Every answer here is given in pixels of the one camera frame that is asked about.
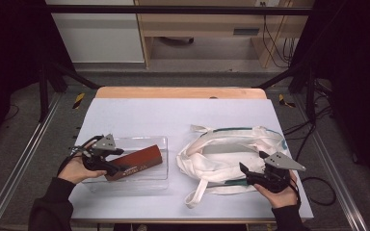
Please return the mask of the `black frame strut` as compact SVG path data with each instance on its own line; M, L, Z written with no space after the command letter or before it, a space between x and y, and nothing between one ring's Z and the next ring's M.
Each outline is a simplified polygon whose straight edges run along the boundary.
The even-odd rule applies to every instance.
M57 63L43 64L39 70L39 86L40 86L40 122L43 122L49 114L49 100L47 83L53 87L55 92L65 92L67 84L64 76L68 76L73 80L81 83L92 90L98 90L100 85L84 78L75 70L66 68Z
M288 87L291 93L297 93L303 87L306 87L305 114L310 122L314 124L316 120L314 106L315 72L312 69L312 63L299 62L298 64L294 64L276 77L255 86L255 88L266 90L287 77L292 77L292 81Z

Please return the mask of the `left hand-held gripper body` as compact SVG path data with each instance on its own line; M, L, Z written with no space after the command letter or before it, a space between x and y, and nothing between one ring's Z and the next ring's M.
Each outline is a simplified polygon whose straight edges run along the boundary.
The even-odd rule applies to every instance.
M86 169L110 170L111 162L107 161L108 151L115 150L116 143L112 134L94 136L83 144L82 160Z

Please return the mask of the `white table sheet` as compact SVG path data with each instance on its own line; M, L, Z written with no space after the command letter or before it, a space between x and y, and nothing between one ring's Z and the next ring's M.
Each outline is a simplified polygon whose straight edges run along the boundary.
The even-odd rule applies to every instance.
M197 135L191 126L214 128L263 125L281 130L269 99L126 99L96 98L88 109L79 143L97 134L117 138L166 136L168 186L137 191L120 187L111 192L90 192L78 185L70 196L72 218L80 222L255 223L273 221L269 202L259 192L207 195L194 209L184 197L197 182L179 171L174 155Z

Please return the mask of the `metal floor rail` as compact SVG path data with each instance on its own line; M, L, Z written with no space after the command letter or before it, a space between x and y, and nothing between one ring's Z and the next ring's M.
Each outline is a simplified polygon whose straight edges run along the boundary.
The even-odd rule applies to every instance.
M315 107L316 115L322 110L330 110L330 104L325 96L316 95L315 98L309 103L306 103L306 99L300 94L295 95L294 99L296 100L299 112L304 119L308 119L306 109L310 106ZM343 212L343 215L350 225L352 231L369 231L364 217L357 207L344 178L339 172L338 166L334 163L326 144L322 140L322 137L318 131L318 128L320 127L321 118L317 115L314 120L314 127L309 128L310 139L316 149L316 154L321 165L323 166L323 170L327 175L328 182L335 191L337 203L339 204L341 211Z
M63 98L62 93L54 93L53 98L49 104L49 109L47 115L44 119L38 123L32 137L28 140L27 145L23 149L20 158L18 159L16 165L13 168L9 178L7 179L3 189L0 192L0 218L3 216L9 202L11 201L13 194L18 187L21 178L24 175L25 170L27 169L29 163L34 157L37 148L40 145L47 128L50 125L50 122L56 113L59 103Z

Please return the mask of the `light wooden desk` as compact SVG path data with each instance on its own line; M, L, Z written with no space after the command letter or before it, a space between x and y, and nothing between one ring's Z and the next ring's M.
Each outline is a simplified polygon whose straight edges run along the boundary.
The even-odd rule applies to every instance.
M137 6L255 7L256 0L134 0ZM280 0L279 8L311 8L315 0ZM267 67L282 39L299 39L305 15L146 14L138 15L145 41L167 38L249 38L259 63Z

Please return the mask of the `red-brown long box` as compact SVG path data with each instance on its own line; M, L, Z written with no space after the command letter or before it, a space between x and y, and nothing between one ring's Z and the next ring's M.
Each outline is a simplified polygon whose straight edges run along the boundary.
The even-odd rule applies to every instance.
M106 179L108 181L117 181L162 163L163 159L159 147L152 145L113 160L112 164L119 167L119 171L113 176L106 175Z

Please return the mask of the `black frame crossbar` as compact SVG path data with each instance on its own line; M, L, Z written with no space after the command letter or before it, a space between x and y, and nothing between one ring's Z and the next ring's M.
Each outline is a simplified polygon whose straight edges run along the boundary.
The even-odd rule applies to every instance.
M106 6L47 5L51 13L160 13L160 14L244 14L311 15L311 8L212 7L212 6Z

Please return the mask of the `white tote bag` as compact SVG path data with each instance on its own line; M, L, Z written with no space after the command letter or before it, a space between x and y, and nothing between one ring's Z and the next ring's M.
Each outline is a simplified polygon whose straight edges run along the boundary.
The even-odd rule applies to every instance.
M271 155L289 153L284 136L263 126L197 129L200 136L188 143L177 155L180 171L198 180L198 187L185 197L193 209L206 193L236 194L252 192L246 175L240 170L262 173L265 163L261 151Z

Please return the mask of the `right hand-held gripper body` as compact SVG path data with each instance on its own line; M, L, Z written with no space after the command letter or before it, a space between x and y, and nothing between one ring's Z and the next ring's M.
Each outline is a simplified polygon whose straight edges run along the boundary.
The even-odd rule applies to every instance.
M264 172L252 172L252 180L247 180L249 185L258 184L272 193L280 193L290 185L289 170L306 171L306 168L290 157L276 152L262 159L265 164Z

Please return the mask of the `white cabinet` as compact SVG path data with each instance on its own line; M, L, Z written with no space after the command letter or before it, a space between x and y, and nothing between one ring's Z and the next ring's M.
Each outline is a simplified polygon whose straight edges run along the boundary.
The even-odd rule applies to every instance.
M134 13L53 13L52 16L75 64L145 61Z

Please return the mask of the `person's left hand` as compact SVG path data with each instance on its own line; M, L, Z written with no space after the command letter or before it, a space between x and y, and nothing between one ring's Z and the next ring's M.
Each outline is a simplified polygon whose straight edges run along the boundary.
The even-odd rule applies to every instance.
M88 178L97 178L103 176L107 173L106 170L89 170L86 169L82 154L77 153L74 155L69 162L63 167L63 169L58 174L58 178L67 180L73 184L78 184Z

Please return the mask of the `grey chair foot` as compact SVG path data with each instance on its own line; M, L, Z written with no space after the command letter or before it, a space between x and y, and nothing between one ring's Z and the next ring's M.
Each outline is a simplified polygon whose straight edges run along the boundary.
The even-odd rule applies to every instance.
M167 38L160 37L161 42L167 45L190 45L194 42L194 38Z

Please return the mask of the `person's right hand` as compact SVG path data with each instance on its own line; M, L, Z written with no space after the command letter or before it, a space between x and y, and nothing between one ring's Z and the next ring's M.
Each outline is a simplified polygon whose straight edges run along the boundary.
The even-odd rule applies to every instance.
M295 206L298 204L298 196L296 193L297 177L292 170L290 170L289 173L291 178L290 185L282 192L273 193L268 191L261 185L253 185L259 193L261 193L264 197L268 199L273 209L278 209L286 206Z

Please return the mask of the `white power strip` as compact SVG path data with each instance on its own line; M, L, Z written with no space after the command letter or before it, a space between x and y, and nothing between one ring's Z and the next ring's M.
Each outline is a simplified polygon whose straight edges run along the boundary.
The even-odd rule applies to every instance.
M280 0L256 0L256 7L278 7Z

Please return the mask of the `clear plastic tray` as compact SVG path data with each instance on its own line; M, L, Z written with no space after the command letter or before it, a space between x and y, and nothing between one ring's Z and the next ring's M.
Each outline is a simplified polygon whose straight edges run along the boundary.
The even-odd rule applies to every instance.
M151 191L164 190L169 185L169 151L168 139L166 137L138 137L138 138L116 138L117 148L123 149L121 155L109 156L107 161L131 154L135 151L157 145L161 151L163 163L155 167L121 178L117 181L108 181L106 176L88 179L83 182L93 193L111 191Z

